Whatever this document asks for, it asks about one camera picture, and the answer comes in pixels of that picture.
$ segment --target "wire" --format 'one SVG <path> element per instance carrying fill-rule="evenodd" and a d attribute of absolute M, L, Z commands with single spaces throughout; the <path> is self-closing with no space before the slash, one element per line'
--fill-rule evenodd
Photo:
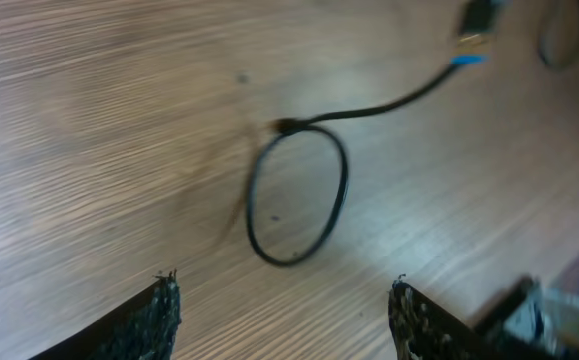
<path fill-rule="evenodd" d="M 561 61 L 556 61 L 552 59 L 547 53 L 547 34 L 553 25 L 553 22 L 556 20 L 557 15 L 562 11 L 562 1 L 565 0 L 558 0 L 560 1 L 559 5 L 552 6 L 551 11 L 547 13 L 545 19 L 543 20 L 542 29 L 540 31 L 540 35 L 538 36 L 538 57 L 542 63 L 551 68 L 552 70 L 564 70 L 569 66 L 573 65 L 579 60 L 579 32 L 578 38 L 576 39 L 576 43 L 573 49 L 564 57 Z"/>
<path fill-rule="evenodd" d="M 329 120 L 356 119 L 368 116 L 375 116 L 399 109 L 407 104 L 410 104 L 416 100 L 421 99 L 425 95 L 428 95 L 431 91 L 433 91 L 443 82 L 449 79 L 449 77 L 461 67 L 462 65 L 457 64 L 448 65 L 438 75 L 436 75 L 434 78 L 432 78 L 428 83 L 420 87 L 418 90 L 410 93 L 407 96 L 404 96 L 400 99 L 397 99 L 384 105 L 359 110 L 331 112 L 314 116 L 306 120 L 298 120 L 298 119 L 278 120 L 276 123 L 276 130 L 278 131 L 279 134 L 265 148 L 263 148 L 260 154 L 258 155 L 258 158 L 256 159 L 254 167 L 251 171 L 249 182 L 247 185 L 246 211 L 245 211 L 247 223 L 247 235 L 249 236 L 251 247 L 256 252 L 256 254 L 258 254 L 258 256 L 260 256 L 264 261 L 275 266 L 287 267 L 296 265 L 313 256 L 318 251 L 318 249 L 320 249 L 320 247 L 322 247 L 322 245 L 326 242 L 327 238 L 329 237 L 329 235 L 331 235 L 331 232 L 336 226 L 336 222 L 340 217 L 340 212 L 342 211 L 342 206 L 344 204 L 345 197 L 347 195 L 347 188 L 349 184 L 349 161 L 342 141 L 333 132 L 319 126 L 315 126 L 314 124 Z M 258 241 L 258 238 L 256 237 L 256 232 L 254 229 L 256 186 L 258 182 L 258 177 L 260 176 L 262 163 L 264 162 L 267 155 L 269 155 L 269 153 L 276 146 L 278 146 L 278 144 L 280 144 L 283 140 L 303 131 L 319 133 L 321 135 L 324 135 L 326 138 L 328 138 L 333 142 L 336 149 L 338 150 L 338 158 L 340 161 L 340 182 L 338 184 L 336 199 L 333 203 L 333 207 L 331 209 L 329 218 L 327 219 L 325 227 L 320 233 L 319 237 L 316 239 L 316 241 L 302 254 L 298 254 L 297 256 L 288 260 L 281 260 L 269 255 L 262 248 L 260 242 Z"/>

